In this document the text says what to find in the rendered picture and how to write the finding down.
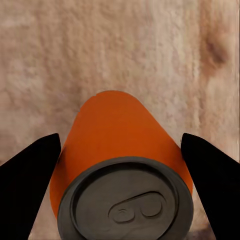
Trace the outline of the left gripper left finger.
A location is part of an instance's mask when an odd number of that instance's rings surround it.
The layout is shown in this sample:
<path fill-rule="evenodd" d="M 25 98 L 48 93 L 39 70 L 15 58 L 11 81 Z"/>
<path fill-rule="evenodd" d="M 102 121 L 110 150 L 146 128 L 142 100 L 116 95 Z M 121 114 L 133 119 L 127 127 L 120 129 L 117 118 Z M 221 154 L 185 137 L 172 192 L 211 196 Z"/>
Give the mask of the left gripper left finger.
<path fill-rule="evenodd" d="M 0 166 L 0 240 L 28 240 L 61 151 L 54 133 Z"/>

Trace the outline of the can of soda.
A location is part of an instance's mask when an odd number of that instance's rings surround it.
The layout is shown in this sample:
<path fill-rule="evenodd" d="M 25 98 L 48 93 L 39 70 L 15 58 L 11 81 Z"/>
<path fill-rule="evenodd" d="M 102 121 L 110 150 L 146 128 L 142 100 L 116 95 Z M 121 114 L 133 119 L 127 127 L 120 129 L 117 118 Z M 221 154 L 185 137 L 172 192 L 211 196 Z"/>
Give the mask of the can of soda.
<path fill-rule="evenodd" d="M 61 240 L 184 240 L 193 183 L 181 148 L 146 107 L 107 90 L 77 113 L 49 194 Z"/>

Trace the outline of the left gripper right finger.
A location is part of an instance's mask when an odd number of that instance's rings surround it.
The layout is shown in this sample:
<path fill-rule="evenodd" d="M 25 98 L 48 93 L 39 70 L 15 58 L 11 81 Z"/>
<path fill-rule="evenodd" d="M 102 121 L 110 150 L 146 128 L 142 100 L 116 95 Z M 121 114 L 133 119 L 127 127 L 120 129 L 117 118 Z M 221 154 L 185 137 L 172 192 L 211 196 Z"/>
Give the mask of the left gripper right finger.
<path fill-rule="evenodd" d="M 240 240 L 240 163 L 188 133 L 181 151 L 216 240 Z"/>

